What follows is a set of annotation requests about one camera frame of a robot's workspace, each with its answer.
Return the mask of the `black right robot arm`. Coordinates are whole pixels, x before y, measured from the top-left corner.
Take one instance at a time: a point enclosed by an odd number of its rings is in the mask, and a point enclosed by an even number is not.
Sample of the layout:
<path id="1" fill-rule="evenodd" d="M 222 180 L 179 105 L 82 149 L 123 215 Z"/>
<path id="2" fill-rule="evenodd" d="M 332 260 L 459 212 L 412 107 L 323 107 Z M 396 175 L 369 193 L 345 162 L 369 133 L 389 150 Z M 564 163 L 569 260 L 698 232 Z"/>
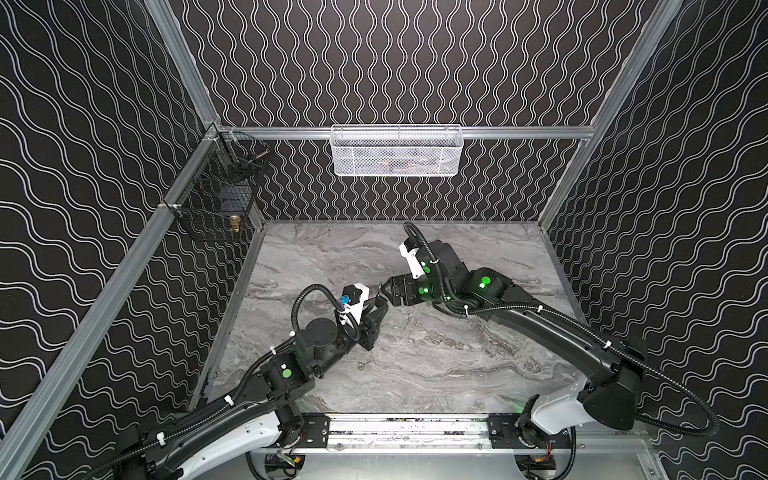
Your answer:
<path id="1" fill-rule="evenodd" d="M 400 253 L 407 274 L 393 276 L 380 288 L 391 305 L 428 304 L 444 315 L 481 318 L 509 328 L 557 354 L 581 379 L 548 395 L 534 395 L 519 417 L 518 429 L 531 442 L 582 423 L 629 431 L 638 422 L 680 435 L 708 437 L 720 429 L 713 407 L 688 387 L 645 361 L 640 342 L 596 332 L 584 323 L 538 301 L 511 278 L 483 267 L 469 270 L 453 248 L 428 241 L 405 222 L 407 238 Z M 640 410 L 643 379 L 651 375 L 691 400 L 705 414 L 703 427 L 686 427 L 653 418 Z"/>

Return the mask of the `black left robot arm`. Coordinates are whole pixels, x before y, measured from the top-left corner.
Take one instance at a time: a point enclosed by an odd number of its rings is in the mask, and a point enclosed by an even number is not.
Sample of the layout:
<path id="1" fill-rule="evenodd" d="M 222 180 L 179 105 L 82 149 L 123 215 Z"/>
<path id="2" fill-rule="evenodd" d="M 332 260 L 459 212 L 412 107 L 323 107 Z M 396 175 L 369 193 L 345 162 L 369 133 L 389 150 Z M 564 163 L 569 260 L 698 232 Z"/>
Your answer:
<path id="1" fill-rule="evenodd" d="M 306 287 L 291 308 L 291 337 L 259 357 L 232 390 L 169 427 L 133 430 L 86 478 L 196 479 L 256 449 L 295 447 L 304 429 L 297 400 L 353 348 L 371 350 L 398 303 L 390 284 L 377 294 L 360 283 L 340 294 L 322 284 Z"/>

